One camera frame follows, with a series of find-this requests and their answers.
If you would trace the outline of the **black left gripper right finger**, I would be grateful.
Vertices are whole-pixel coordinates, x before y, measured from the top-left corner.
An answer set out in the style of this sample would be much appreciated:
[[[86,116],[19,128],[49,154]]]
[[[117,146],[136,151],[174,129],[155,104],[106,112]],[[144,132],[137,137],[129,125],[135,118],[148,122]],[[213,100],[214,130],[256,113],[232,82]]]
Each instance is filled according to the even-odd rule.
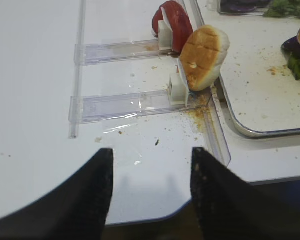
[[[202,147],[191,154],[191,198],[205,240],[300,240],[300,211],[263,194]]]

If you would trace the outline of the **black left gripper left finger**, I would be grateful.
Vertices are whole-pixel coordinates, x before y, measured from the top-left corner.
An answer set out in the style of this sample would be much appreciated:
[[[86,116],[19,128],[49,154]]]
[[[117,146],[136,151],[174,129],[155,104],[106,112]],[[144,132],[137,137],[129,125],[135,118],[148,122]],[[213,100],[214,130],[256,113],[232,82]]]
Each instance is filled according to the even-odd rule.
[[[100,149],[60,186],[0,219],[0,240],[100,240],[114,186],[114,154]]]

